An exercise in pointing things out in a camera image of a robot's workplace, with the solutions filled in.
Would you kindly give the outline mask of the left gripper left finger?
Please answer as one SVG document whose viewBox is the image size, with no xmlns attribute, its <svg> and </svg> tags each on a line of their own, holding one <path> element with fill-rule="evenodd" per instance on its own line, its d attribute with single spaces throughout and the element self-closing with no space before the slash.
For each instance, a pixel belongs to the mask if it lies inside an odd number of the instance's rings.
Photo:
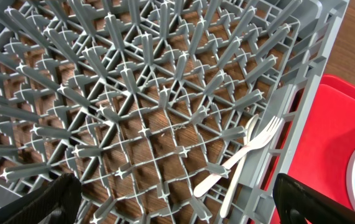
<svg viewBox="0 0 355 224">
<path fill-rule="evenodd" d="M 82 200 L 81 182 L 66 173 L 39 189 L 0 208 L 2 224 L 73 224 Z"/>
</svg>

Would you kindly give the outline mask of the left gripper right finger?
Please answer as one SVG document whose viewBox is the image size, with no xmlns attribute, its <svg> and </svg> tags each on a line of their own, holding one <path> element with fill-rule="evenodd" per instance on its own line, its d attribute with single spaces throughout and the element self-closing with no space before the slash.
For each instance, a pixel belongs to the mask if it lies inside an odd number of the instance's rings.
<svg viewBox="0 0 355 224">
<path fill-rule="evenodd" d="M 284 173 L 276 176 L 273 198 L 280 223 L 355 223 L 355 211 Z"/>
</svg>

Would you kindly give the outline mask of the white plastic fork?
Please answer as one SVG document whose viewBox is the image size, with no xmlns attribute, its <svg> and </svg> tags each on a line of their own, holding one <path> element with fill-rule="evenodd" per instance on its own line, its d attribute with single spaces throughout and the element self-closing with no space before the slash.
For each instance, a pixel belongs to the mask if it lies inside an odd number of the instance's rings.
<svg viewBox="0 0 355 224">
<path fill-rule="evenodd" d="M 238 152 L 235 153 L 232 157 L 230 157 L 226 162 L 224 162 L 222 166 L 227 170 L 230 170 L 233 165 L 235 165 L 248 152 L 266 146 L 274 137 L 283 122 L 283 118 L 274 116 L 270 120 L 268 125 L 254 139 L 249 141 L 245 146 L 238 150 Z M 194 188 L 193 195 L 195 197 L 202 197 L 222 177 L 223 176 L 220 174 L 210 174 Z"/>
</svg>

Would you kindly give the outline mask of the white plastic spoon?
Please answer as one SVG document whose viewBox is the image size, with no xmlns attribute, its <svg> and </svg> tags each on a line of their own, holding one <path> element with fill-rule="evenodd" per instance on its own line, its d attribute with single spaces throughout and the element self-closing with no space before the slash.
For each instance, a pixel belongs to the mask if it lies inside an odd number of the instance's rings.
<svg viewBox="0 0 355 224">
<path fill-rule="evenodd" d="M 256 123 L 257 123 L 258 119 L 259 119 L 259 115 L 255 114 L 247 122 L 247 124 L 245 126 L 245 128 L 247 129 L 247 134 L 244 137 L 244 144 L 247 144 L 250 141 L 252 133 L 253 133 L 253 130 L 254 130 L 255 126 L 256 126 Z M 240 161 L 238 162 L 238 164 L 237 164 L 235 173 L 233 175 L 233 178 L 232 178 L 231 183 L 230 183 L 230 185 L 228 187 L 228 190 L 226 192 L 226 196 L 225 196 L 225 198 L 224 198 L 224 200 L 222 202 L 222 205 L 221 205 L 221 208 L 220 208 L 220 211 L 219 211 L 219 214 L 220 214 L 221 218 L 226 218 L 228 213 L 229 213 L 229 209 L 230 209 L 231 203 L 233 201 L 233 197 L 234 197 L 234 194 L 236 192 L 236 188 L 237 188 L 237 185 L 238 185 L 238 182 L 239 182 L 239 178 L 241 176 L 245 161 L 246 161 L 246 156 L 243 156 L 240 159 Z"/>
</svg>

